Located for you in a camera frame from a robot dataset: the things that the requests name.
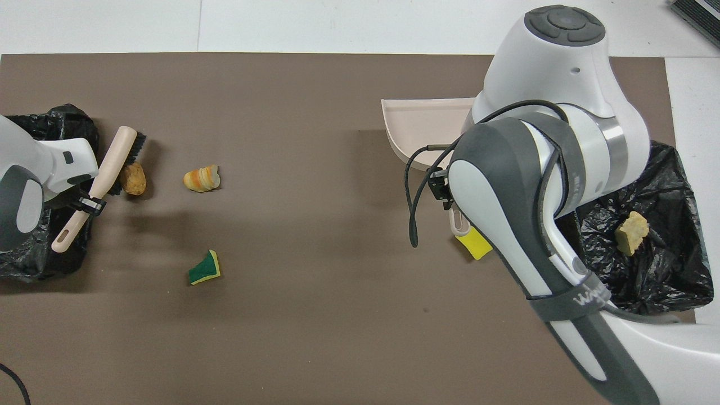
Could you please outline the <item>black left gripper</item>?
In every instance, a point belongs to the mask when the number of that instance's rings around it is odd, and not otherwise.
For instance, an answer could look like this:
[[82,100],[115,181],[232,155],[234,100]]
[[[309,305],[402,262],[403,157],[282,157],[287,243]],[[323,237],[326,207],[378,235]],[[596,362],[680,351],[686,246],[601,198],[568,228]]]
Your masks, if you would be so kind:
[[83,189],[69,189],[67,191],[67,207],[76,211],[93,211],[93,216],[101,215],[105,209],[106,201],[104,199],[93,199],[87,196]]

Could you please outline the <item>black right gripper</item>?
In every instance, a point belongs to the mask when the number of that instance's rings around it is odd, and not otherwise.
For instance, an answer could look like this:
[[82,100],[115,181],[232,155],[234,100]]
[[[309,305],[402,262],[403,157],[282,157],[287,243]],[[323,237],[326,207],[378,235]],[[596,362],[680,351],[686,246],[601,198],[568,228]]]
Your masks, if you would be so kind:
[[442,202],[443,210],[449,211],[455,200],[448,185],[448,171],[443,168],[430,168],[429,188],[434,198]]

